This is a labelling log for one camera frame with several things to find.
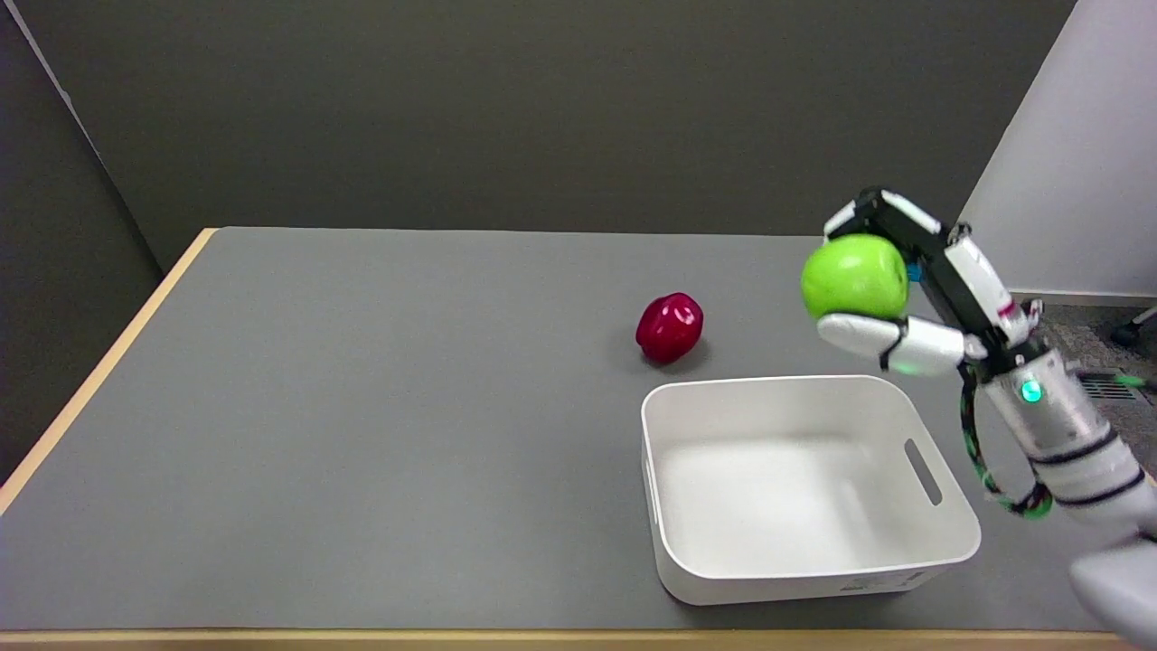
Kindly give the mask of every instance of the wooden table edge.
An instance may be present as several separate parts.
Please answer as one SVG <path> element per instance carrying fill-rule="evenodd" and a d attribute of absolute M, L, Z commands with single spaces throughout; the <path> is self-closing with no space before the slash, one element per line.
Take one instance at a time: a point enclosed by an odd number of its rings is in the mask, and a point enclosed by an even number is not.
<path fill-rule="evenodd" d="M 1125 651 L 1105 632 L 968 630 L 125 630 L 0 632 L 0 649 L 598 649 L 602 651 Z"/>
<path fill-rule="evenodd" d="M 74 393 L 72 399 L 68 400 L 65 408 L 60 410 L 60 414 L 58 414 L 52 421 L 49 429 L 45 430 L 40 438 L 36 442 L 36 445 L 34 445 L 28 456 L 24 457 L 24 460 L 20 463 L 20 466 L 16 467 L 12 476 L 9 476 L 8 480 L 0 486 L 0 516 L 3 516 L 5 511 L 12 506 L 16 496 L 19 496 L 24 486 L 28 484 L 28 481 L 32 479 L 37 468 L 40 467 L 40 464 L 47 459 L 52 449 L 60 443 L 60 439 L 64 438 L 68 428 L 72 427 L 73 422 L 84 409 L 84 406 L 93 399 L 96 391 L 101 389 L 101 384 L 104 383 L 105 378 L 109 377 L 109 373 L 111 373 L 117 367 L 120 358 L 125 356 L 128 347 L 133 346 L 137 336 L 140 335 L 141 331 L 145 328 L 145 324 L 148 323 L 149 318 L 153 317 L 157 308 L 161 306 L 161 303 L 164 302 L 169 291 L 171 291 L 177 284 L 177 281 L 180 280 L 180 276 L 189 268 L 189 265 L 193 262 L 197 256 L 201 252 L 201 249 L 205 247 L 205 244 L 208 243 L 209 237 L 212 237 L 216 230 L 216 228 L 205 228 L 197 235 L 193 243 L 185 249 L 184 253 L 182 253 L 177 264 L 172 266 L 164 279 L 161 280 L 161 283 L 157 284 L 156 289 L 153 290 L 153 294 L 147 301 L 145 301 L 145 304 L 137 312 L 137 316 L 133 316 L 133 319 L 128 321 L 127 327 L 120 333 L 117 341 L 113 342 L 109 353 L 104 354 L 104 357 L 101 358 L 100 363 L 97 363 L 96 369 L 88 375 L 88 378 L 84 379 L 84 383 L 81 384 L 80 389 L 76 390 L 76 393 Z"/>
<path fill-rule="evenodd" d="M 202 229 L 127 327 L 101 358 L 88 378 L 57 415 L 24 460 L 0 486 L 0 516 L 28 484 L 40 464 L 67 434 L 88 401 L 132 347 L 145 325 L 164 302 L 218 228 Z M 1107 632 L 1079 631 L 977 631 L 977 630 L 300 630 L 300 629 L 180 629 L 180 630 L 76 630 L 0 631 L 0 648 L 38 650 L 61 648 L 174 649 L 213 646 L 263 651 L 292 645 L 301 650 L 333 649 L 600 649 L 678 651 L 709 648 L 716 651 L 767 649 L 778 651 L 819 649 L 907 650 L 986 649 L 988 651 L 1125 650 L 1129 646 Z"/>

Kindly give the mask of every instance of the white plastic bin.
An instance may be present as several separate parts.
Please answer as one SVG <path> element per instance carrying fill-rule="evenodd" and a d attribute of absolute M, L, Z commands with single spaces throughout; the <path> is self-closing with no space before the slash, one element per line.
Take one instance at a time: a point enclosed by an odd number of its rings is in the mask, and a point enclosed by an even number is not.
<path fill-rule="evenodd" d="M 658 575 L 688 604 L 907 591 L 980 546 L 912 401 L 879 378 L 665 385 L 642 420 Z"/>

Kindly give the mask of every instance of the green led light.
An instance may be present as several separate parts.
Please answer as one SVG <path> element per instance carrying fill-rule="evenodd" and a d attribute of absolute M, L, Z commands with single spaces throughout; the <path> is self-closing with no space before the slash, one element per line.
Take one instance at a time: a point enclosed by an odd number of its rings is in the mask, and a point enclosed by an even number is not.
<path fill-rule="evenodd" d="M 1040 399 L 1045 398 L 1045 390 L 1040 389 L 1040 383 L 1026 380 L 1025 384 L 1020 385 L 1020 398 L 1025 402 L 1040 402 Z"/>

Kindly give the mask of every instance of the gray wall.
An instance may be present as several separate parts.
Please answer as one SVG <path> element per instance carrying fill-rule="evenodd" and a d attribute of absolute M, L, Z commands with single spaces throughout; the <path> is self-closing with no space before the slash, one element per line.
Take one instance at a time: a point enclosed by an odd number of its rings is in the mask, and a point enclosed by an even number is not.
<path fill-rule="evenodd" d="M 145 302 L 157 269 L 0 8 L 0 483 Z"/>
<path fill-rule="evenodd" d="M 953 219 L 1073 0 L 16 0 L 163 264 L 204 225 Z"/>

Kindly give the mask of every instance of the red apple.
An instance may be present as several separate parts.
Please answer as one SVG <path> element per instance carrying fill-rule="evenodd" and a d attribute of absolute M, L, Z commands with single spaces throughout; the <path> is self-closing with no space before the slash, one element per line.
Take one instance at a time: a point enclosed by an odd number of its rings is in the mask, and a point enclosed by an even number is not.
<path fill-rule="evenodd" d="M 643 310 L 635 330 L 635 343 L 647 360 L 671 364 L 687 355 L 703 334 L 703 308 L 695 298 L 676 291 L 659 296 Z"/>

